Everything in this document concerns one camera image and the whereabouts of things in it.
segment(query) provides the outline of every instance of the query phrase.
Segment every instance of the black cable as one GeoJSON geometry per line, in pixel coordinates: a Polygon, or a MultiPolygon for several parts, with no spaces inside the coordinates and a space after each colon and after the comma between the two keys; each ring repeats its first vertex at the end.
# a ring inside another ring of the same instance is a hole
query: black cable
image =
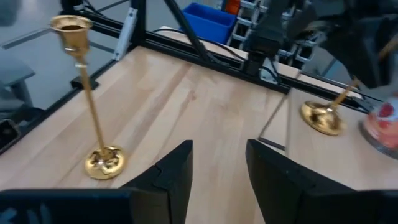
{"type": "Polygon", "coordinates": [[[299,54],[299,50],[300,50],[300,48],[296,47],[293,54],[291,56],[287,57],[287,61],[292,60],[292,59],[296,60],[297,54],[299,54]]]}
{"type": "Polygon", "coordinates": [[[278,83],[281,83],[282,82],[282,80],[280,79],[280,74],[279,74],[279,72],[277,71],[277,69],[276,69],[276,67],[275,67],[275,65],[274,65],[274,63],[273,63],[273,61],[271,60],[271,58],[270,58],[270,61],[271,61],[271,67],[272,67],[272,69],[274,70],[274,72],[275,72],[275,74],[273,74],[272,72],[271,72],[271,75],[275,78],[275,80],[277,80],[277,82],[278,83]]]}
{"type": "MultiPolygon", "coordinates": [[[[176,30],[176,29],[156,29],[156,30],[154,30],[153,32],[160,32],[160,31],[169,31],[169,32],[176,32],[176,33],[179,33],[179,34],[185,34],[184,32],[182,32],[182,31],[180,31],[180,30],[176,30]]],[[[235,53],[233,50],[227,48],[226,46],[224,46],[224,45],[222,45],[222,44],[220,44],[220,43],[214,42],[214,41],[212,41],[212,40],[206,40],[206,39],[203,39],[203,38],[201,38],[201,37],[198,37],[198,39],[199,39],[199,40],[202,40],[202,41],[205,41],[205,42],[208,42],[208,43],[211,43],[211,44],[213,44],[213,45],[216,45],[217,47],[221,47],[222,49],[224,49],[224,50],[226,50],[228,53],[230,53],[232,56],[234,56],[234,57],[236,57],[236,58],[238,58],[238,59],[240,59],[240,60],[242,60],[242,61],[245,61],[245,60],[246,60],[244,57],[238,55],[238,54],[235,53]]]]}
{"type": "Polygon", "coordinates": [[[95,14],[104,16],[104,14],[102,14],[102,13],[100,13],[98,10],[96,10],[96,9],[94,8],[94,6],[93,6],[88,0],[84,0],[84,3],[86,3],[86,5],[87,5],[86,7],[87,7],[88,9],[90,9],[91,11],[93,11],[95,14]]]}
{"type": "MultiPolygon", "coordinates": [[[[185,34],[184,32],[182,32],[182,31],[180,31],[180,30],[168,29],[168,28],[156,29],[156,30],[154,30],[153,32],[156,33],[156,32],[161,32],[161,31],[168,31],[168,32],[176,32],[176,33],[179,33],[179,34],[185,34]]],[[[215,45],[215,46],[217,46],[217,47],[221,47],[222,49],[224,49],[224,50],[226,50],[228,53],[230,53],[232,56],[234,56],[234,57],[236,57],[236,58],[238,58],[238,59],[240,59],[240,60],[242,60],[242,61],[245,61],[245,60],[246,60],[244,57],[238,55],[238,54],[235,53],[233,50],[227,48],[227,46],[225,46],[225,45],[223,45],[223,44],[214,42],[214,41],[212,41],[212,40],[206,40],[206,39],[203,39],[203,38],[201,38],[201,37],[198,37],[198,39],[199,39],[199,40],[202,40],[202,41],[205,41],[205,42],[208,42],[208,43],[211,43],[211,44],[213,44],[213,45],[215,45]]],[[[272,61],[271,58],[270,58],[270,62],[271,62],[271,66],[272,66],[272,69],[274,70],[274,72],[273,72],[271,69],[269,69],[269,68],[267,68],[267,67],[264,67],[264,66],[262,66],[261,68],[264,69],[265,71],[269,72],[269,73],[272,75],[272,77],[274,77],[274,79],[277,80],[277,82],[280,83],[281,80],[280,80],[280,77],[279,77],[279,73],[278,73],[277,69],[275,68],[275,65],[274,65],[274,63],[273,63],[273,61],[272,61]]]]}

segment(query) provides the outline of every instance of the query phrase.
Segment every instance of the red jar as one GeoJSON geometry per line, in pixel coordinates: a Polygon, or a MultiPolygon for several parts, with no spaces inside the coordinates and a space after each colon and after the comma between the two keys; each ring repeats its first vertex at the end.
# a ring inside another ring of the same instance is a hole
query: red jar
{"type": "Polygon", "coordinates": [[[360,126],[369,143],[398,159],[398,93],[369,113],[360,126]]]}

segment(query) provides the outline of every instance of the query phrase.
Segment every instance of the white bracket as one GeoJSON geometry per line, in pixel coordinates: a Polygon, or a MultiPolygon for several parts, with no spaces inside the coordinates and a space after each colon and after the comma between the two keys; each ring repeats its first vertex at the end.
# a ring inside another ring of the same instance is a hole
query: white bracket
{"type": "Polygon", "coordinates": [[[85,6],[83,4],[73,6],[73,10],[75,10],[75,11],[84,10],[84,8],[85,8],[85,6]]]}
{"type": "MultiPolygon", "coordinates": [[[[278,74],[274,71],[274,69],[272,68],[271,63],[274,64],[276,70],[278,71],[278,56],[275,57],[275,60],[273,62],[271,62],[271,60],[269,58],[266,58],[264,60],[264,63],[262,64],[263,67],[269,68],[269,70],[271,72],[274,73],[274,75],[278,76],[278,74]]],[[[260,70],[260,79],[269,83],[273,83],[273,84],[278,84],[277,80],[275,80],[275,78],[269,73],[269,71],[265,70],[265,69],[261,69],[260,70]]]]}
{"type": "Polygon", "coordinates": [[[122,30],[119,35],[118,44],[113,52],[113,60],[120,61],[127,52],[130,45],[130,40],[137,22],[137,9],[129,8],[127,17],[124,20],[122,30]]]}

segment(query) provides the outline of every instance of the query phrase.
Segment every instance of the red object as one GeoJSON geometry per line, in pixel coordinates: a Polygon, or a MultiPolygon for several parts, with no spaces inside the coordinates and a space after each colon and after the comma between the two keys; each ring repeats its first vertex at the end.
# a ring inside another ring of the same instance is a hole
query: red object
{"type": "Polygon", "coordinates": [[[379,117],[386,118],[394,114],[394,107],[389,103],[384,103],[381,106],[379,117]]]}
{"type": "Polygon", "coordinates": [[[239,6],[241,4],[241,0],[225,0],[227,1],[225,11],[237,15],[239,11],[239,6]]]}
{"type": "Polygon", "coordinates": [[[398,94],[370,112],[363,124],[379,144],[390,151],[398,151],[398,94]]]}

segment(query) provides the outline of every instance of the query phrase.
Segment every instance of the gray floor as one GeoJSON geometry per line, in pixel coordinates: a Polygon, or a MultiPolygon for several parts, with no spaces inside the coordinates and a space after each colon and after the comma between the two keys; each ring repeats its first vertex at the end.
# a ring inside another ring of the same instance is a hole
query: gray floor
{"type": "MultiPolygon", "coordinates": [[[[90,3],[101,10],[120,0],[91,0],[90,3]]],[[[191,2],[215,6],[217,0],[176,0],[181,8],[191,2]]],[[[105,16],[117,21],[124,21],[129,8],[129,1],[101,11],[105,16]]],[[[78,73],[73,66],[73,59],[62,52],[56,34],[50,32],[49,22],[61,10],[59,0],[2,0],[0,2],[0,46],[27,64],[35,75],[26,80],[32,102],[35,107],[46,109],[71,90],[70,80],[78,73]],[[1,20],[9,21],[15,12],[16,18],[12,24],[1,24],[1,20]]],[[[154,30],[160,26],[178,28],[163,0],[147,1],[147,29],[154,30]]],[[[112,53],[97,48],[105,46],[114,49],[117,39],[89,32],[93,43],[87,55],[89,73],[93,73],[108,62],[112,53]]]]}

